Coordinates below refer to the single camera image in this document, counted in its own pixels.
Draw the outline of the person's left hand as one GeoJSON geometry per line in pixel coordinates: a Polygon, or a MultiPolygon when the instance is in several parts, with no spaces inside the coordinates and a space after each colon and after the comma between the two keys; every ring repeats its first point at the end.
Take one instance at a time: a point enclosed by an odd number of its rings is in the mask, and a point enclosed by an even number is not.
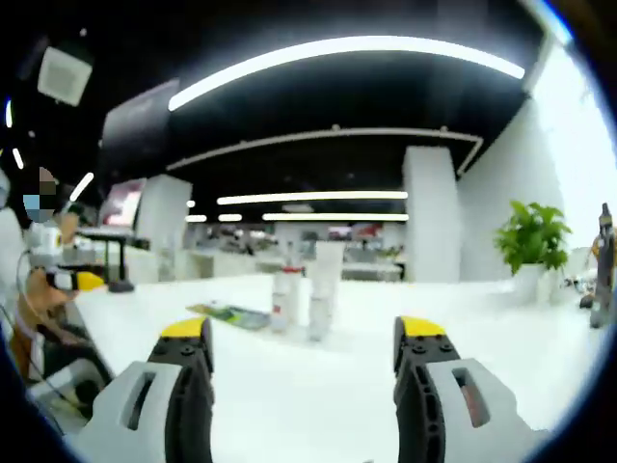
{"type": "Polygon", "coordinates": [[[24,287],[28,307],[41,314],[47,314],[48,311],[72,301],[76,295],[76,291],[65,291],[51,286],[42,268],[30,271],[24,287]]]}

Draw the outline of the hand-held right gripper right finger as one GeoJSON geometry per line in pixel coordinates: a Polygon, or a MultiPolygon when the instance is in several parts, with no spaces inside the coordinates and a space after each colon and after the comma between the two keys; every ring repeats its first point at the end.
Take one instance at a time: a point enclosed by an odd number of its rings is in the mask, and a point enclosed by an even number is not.
{"type": "Polygon", "coordinates": [[[401,462],[525,462],[549,438],[518,414],[514,393],[445,330],[426,319],[394,321],[393,401],[401,462]]]}

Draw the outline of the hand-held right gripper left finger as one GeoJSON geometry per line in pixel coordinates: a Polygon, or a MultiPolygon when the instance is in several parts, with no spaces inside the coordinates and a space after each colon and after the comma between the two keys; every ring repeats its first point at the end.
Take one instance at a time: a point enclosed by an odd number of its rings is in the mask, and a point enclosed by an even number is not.
{"type": "Polygon", "coordinates": [[[213,372],[210,320],[169,326],[96,397],[75,451],[85,462],[211,462],[213,372]]]}

